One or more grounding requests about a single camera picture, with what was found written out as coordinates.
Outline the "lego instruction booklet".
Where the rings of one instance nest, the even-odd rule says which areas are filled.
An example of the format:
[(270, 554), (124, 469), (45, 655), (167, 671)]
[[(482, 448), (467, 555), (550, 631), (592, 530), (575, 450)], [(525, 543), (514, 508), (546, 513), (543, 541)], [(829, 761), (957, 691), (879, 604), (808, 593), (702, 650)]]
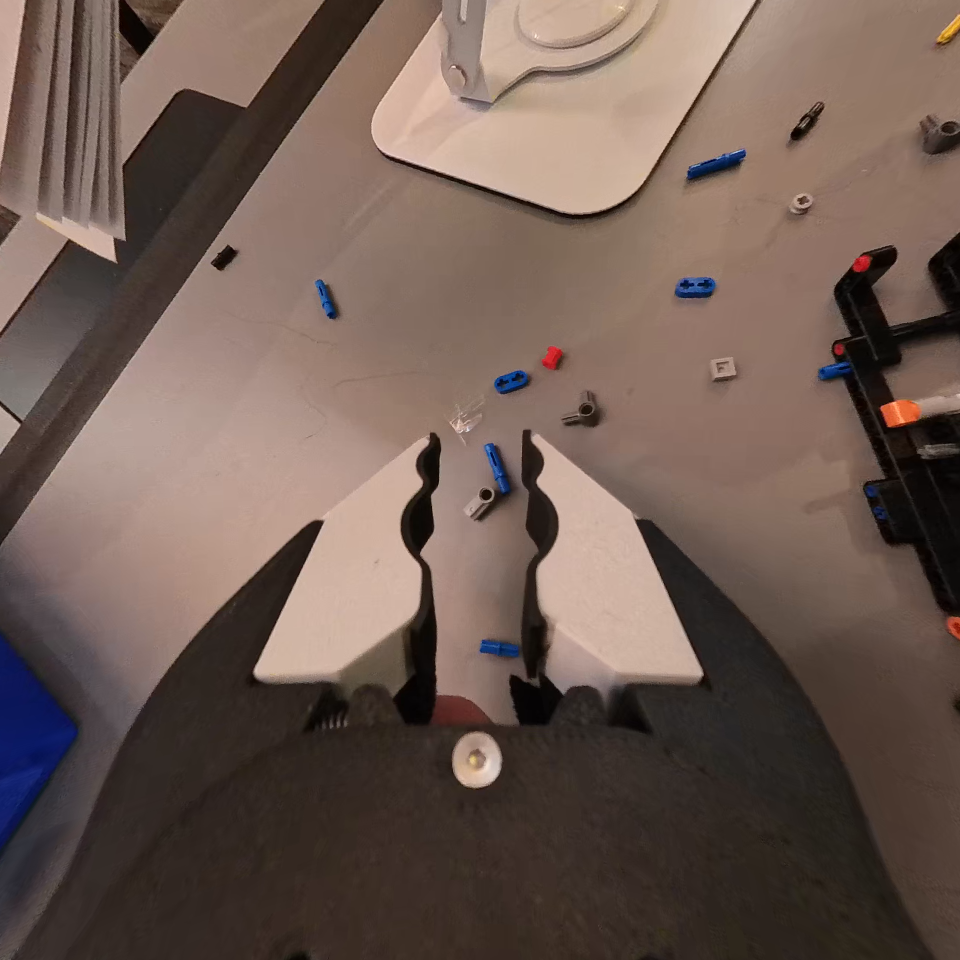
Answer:
[(115, 262), (126, 238), (119, 2), (1, 3), (1, 203)]

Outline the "blue storage bin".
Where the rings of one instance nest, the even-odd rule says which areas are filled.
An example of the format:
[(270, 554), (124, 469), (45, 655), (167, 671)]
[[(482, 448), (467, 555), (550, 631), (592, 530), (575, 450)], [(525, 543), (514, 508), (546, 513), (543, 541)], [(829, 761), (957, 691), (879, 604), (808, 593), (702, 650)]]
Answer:
[(1, 847), (5, 848), (78, 736), (78, 727), (1, 638)]

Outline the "black lego liftarm blue pin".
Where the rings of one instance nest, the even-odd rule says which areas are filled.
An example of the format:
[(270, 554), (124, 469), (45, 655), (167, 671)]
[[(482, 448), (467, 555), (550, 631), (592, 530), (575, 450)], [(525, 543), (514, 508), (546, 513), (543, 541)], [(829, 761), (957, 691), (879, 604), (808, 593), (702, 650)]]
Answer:
[(874, 291), (875, 284), (898, 259), (895, 246), (881, 246), (858, 255), (834, 286), (834, 300), (846, 324), (847, 337), (834, 342), (834, 361), (817, 373), (821, 381), (845, 377), (859, 355), (881, 369), (897, 366), (903, 354)]

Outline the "black lego chassis assembly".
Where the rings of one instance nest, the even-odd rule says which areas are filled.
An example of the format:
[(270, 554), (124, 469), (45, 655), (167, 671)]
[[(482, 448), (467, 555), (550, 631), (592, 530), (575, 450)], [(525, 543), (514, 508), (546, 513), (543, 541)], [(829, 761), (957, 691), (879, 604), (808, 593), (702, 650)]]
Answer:
[(881, 470), (863, 485), (878, 530), (914, 549), (958, 640), (958, 391), (897, 399), (871, 359), (852, 362), (846, 387)]

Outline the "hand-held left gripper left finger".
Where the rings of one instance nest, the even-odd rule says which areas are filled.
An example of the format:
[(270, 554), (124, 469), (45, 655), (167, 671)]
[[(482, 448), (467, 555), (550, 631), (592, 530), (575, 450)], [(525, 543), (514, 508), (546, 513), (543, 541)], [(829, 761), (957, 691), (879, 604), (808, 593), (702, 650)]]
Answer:
[(320, 520), (253, 669), (266, 685), (378, 685), (411, 724), (436, 705), (437, 620), (423, 549), (434, 532), (441, 442), (430, 433)]

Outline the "black lego liftarm axle tube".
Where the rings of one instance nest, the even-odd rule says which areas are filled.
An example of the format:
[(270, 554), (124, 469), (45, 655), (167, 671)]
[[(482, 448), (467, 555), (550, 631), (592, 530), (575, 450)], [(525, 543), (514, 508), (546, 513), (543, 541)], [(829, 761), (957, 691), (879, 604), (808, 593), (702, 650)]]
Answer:
[(959, 234), (955, 234), (928, 260), (931, 281), (944, 304), (938, 315), (897, 323), (891, 327), (894, 341), (927, 337), (959, 330)]

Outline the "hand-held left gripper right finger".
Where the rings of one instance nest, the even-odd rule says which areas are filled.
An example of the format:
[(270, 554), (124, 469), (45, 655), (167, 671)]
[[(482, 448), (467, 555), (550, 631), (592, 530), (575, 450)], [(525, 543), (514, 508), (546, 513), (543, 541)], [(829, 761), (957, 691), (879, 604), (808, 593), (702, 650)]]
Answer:
[(521, 481), (534, 555), (523, 585), (519, 724), (548, 724), (587, 689), (602, 722), (648, 724), (636, 687), (692, 688), (704, 669), (639, 518), (542, 435), (526, 430)]

